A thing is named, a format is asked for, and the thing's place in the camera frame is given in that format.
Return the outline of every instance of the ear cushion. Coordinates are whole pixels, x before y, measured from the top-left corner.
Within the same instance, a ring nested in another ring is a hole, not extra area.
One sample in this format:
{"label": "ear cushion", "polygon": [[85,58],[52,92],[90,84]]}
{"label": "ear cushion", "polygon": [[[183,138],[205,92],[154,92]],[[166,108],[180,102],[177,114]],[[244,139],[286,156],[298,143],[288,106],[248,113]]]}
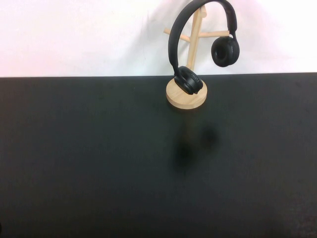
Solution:
{"label": "ear cushion", "polygon": [[203,88],[202,80],[189,68],[181,66],[179,67],[179,71],[186,82],[193,88],[194,93],[198,93]]}
{"label": "ear cushion", "polygon": [[227,67],[236,63],[240,55],[240,48],[233,38],[219,37],[211,48],[211,56],[214,63],[220,67]]}

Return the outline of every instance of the white background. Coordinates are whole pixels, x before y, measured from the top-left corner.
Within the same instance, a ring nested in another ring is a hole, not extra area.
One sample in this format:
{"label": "white background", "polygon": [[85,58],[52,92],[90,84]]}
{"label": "white background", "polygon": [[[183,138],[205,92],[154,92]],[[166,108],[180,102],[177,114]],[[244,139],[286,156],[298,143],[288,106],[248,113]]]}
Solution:
{"label": "white background", "polygon": [[[168,35],[190,0],[1,0],[0,76],[172,75]],[[317,1],[229,0],[240,58],[227,68],[201,39],[197,74],[317,71]],[[224,10],[206,5],[203,31],[227,30]],[[184,34],[190,35],[191,22]],[[180,65],[188,43],[179,44]]]}

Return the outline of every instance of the black headphones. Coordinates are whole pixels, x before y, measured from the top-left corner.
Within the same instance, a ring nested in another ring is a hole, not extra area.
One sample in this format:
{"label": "black headphones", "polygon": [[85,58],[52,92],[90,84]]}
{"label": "black headphones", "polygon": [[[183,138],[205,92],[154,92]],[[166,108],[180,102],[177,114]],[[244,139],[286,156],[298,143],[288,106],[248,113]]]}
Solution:
{"label": "black headphones", "polygon": [[240,48],[235,33],[237,30],[237,17],[232,5],[226,0],[193,0],[190,2],[178,15],[171,29],[168,40],[168,57],[174,69],[175,83],[183,91],[191,95],[194,93],[197,94],[202,89],[203,82],[189,68],[184,66],[178,67],[178,42],[190,16],[200,7],[212,1],[218,2],[223,6],[227,16],[228,30],[233,37],[220,37],[215,40],[211,48],[213,61],[220,67],[227,67],[236,63],[240,55]]}

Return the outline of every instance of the round wooden base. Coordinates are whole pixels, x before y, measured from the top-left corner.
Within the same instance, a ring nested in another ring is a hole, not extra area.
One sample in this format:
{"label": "round wooden base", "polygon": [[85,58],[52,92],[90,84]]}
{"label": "round wooden base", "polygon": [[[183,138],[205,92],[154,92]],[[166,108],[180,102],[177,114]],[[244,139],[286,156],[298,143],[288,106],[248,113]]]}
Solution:
{"label": "round wooden base", "polygon": [[207,86],[203,82],[203,88],[198,94],[189,95],[177,86],[174,79],[172,79],[166,87],[166,97],[168,101],[175,107],[180,109],[194,109],[202,105],[207,97]]}

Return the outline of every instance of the wooden headphone stand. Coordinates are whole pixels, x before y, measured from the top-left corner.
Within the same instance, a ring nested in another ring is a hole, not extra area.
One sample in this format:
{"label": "wooden headphone stand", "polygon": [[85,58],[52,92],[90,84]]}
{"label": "wooden headphone stand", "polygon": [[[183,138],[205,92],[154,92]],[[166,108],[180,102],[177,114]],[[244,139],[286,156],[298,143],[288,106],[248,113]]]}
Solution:
{"label": "wooden headphone stand", "polygon": [[[229,31],[201,32],[202,21],[203,18],[205,18],[206,16],[206,7],[202,6],[194,13],[191,36],[180,36],[181,40],[190,43],[186,67],[188,67],[191,70],[194,70],[195,67],[199,38],[229,36]],[[164,33],[170,34],[170,29],[165,28]],[[166,97],[168,101],[177,108],[187,110],[194,109],[202,105],[206,100],[208,90],[204,82],[203,85],[203,88],[198,92],[198,94],[189,95],[185,93],[181,88],[179,88],[175,83],[174,79],[172,79],[167,84]]]}

